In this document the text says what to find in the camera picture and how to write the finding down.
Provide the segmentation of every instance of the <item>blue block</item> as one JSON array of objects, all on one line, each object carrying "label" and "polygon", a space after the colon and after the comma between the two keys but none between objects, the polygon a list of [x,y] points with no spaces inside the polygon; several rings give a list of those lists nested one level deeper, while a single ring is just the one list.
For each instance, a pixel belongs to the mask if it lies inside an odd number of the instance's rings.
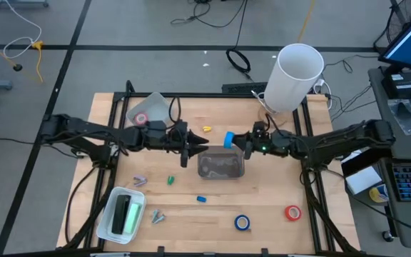
[{"label": "blue block", "polygon": [[207,201],[207,199],[203,196],[198,196],[197,197],[198,201],[205,203]]}]

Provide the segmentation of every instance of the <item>small gray object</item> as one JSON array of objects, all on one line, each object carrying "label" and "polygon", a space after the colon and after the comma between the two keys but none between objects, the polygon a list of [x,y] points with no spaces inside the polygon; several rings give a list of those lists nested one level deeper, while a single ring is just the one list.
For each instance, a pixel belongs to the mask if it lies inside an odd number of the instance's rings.
[{"label": "small gray object", "polygon": [[161,215],[161,217],[159,217],[156,221],[154,221],[154,223],[157,224],[158,222],[163,221],[164,218],[165,218],[165,216],[164,216],[164,214],[163,214],[163,215]]},{"label": "small gray object", "polygon": [[158,219],[158,213],[160,212],[160,210],[156,209],[155,211],[153,211],[153,218],[151,219],[152,223],[155,223],[155,221]]}]

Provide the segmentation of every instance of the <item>wooden tabletop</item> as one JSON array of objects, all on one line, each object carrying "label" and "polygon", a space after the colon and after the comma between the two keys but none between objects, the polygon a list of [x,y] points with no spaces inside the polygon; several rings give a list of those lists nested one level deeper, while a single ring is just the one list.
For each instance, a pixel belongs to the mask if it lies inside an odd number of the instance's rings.
[{"label": "wooden tabletop", "polygon": [[[90,122],[108,123],[112,97],[113,94],[95,94]],[[142,100],[130,98],[129,108]],[[308,106],[314,134],[332,131],[326,98],[308,96]],[[245,133],[264,117],[255,99],[182,98],[181,107],[181,118],[194,133],[207,138],[209,145],[223,145],[227,131]],[[295,130],[291,113],[274,116],[274,119],[280,129]],[[203,133],[203,126],[211,126],[212,131]],[[104,250],[154,252],[158,246],[165,246],[166,252],[260,253],[261,248],[268,248],[270,253],[315,253],[305,190],[299,182],[299,161],[254,153],[245,161],[245,175],[232,181],[202,179],[197,162],[194,156],[188,168],[181,168],[180,156],[162,151],[143,150],[121,156],[115,186],[144,193],[147,205],[136,238],[126,245],[107,241]],[[71,189],[90,169],[89,159],[78,161]],[[330,164],[330,169],[342,172],[336,161]],[[133,186],[136,174],[145,176],[148,183]],[[97,172],[77,190],[71,206],[70,236],[89,215],[96,176]],[[171,186],[166,183],[168,176],[175,176]],[[330,173],[323,173],[322,178],[331,219],[351,245],[360,248],[343,179]],[[199,195],[205,196],[207,203],[198,202]],[[302,210],[299,221],[292,222],[285,217],[284,209],[289,205]],[[152,224],[154,209],[160,209],[166,219]],[[240,214],[249,217],[249,231],[235,229],[233,222]],[[317,220],[322,247],[326,250],[323,222],[318,216]],[[96,245],[96,229],[94,231],[93,244]],[[65,244],[64,222],[57,244]]]}]

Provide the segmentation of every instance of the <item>gray floor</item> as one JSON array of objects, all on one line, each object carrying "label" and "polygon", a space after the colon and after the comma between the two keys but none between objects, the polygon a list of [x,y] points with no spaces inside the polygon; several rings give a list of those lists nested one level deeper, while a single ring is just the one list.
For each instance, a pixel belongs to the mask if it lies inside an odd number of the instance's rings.
[{"label": "gray floor", "polygon": [[[84,0],[51,1],[49,9],[19,9],[26,18],[43,28],[45,44],[68,44]],[[215,24],[225,22],[237,10],[239,1],[212,3]],[[240,38],[242,45],[280,46],[296,41],[310,0],[250,0]],[[317,1],[303,42],[313,46],[369,47],[385,26],[389,1]],[[174,18],[191,15],[186,1],[93,0],[78,44],[83,45],[232,45],[238,30],[235,21],[224,29],[212,29],[198,22],[171,26]],[[36,35],[29,24],[9,10],[0,10],[0,44],[25,35]],[[0,137],[33,141],[39,129],[65,51],[43,51],[44,84],[15,73],[0,57],[0,79],[14,82],[12,91],[0,91]],[[275,52],[248,51],[251,76],[267,81]],[[322,53],[326,63],[356,53]],[[37,53],[28,51],[17,62],[35,76]],[[376,59],[350,60],[352,74],[341,65],[324,73],[333,94],[347,101],[368,85],[367,70],[380,64]],[[223,51],[75,51],[66,73],[55,113],[86,118],[96,92],[122,91],[130,79],[137,91],[220,92],[222,84],[247,82],[228,63]],[[355,105],[373,101],[371,91]],[[342,115],[335,129],[363,119],[379,118],[375,104]],[[0,141],[0,232],[11,205],[31,147]],[[42,251],[56,245],[75,161],[43,148],[37,159],[5,253]],[[380,232],[387,229],[384,217],[351,200],[362,249],[388,256],[411,256],[411,249],[396,240],[386,243]]]}]

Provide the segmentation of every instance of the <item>white cylinder container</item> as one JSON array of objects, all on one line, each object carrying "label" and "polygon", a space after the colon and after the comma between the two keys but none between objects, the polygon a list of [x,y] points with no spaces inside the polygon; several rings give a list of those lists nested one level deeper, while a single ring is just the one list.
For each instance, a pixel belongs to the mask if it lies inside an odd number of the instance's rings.
[{"label": "white cylinder container", "polygon": [[294,111],[323,72],[321,54],[305,44],[291,44],[278,53],[264,102],[272,111]]}]

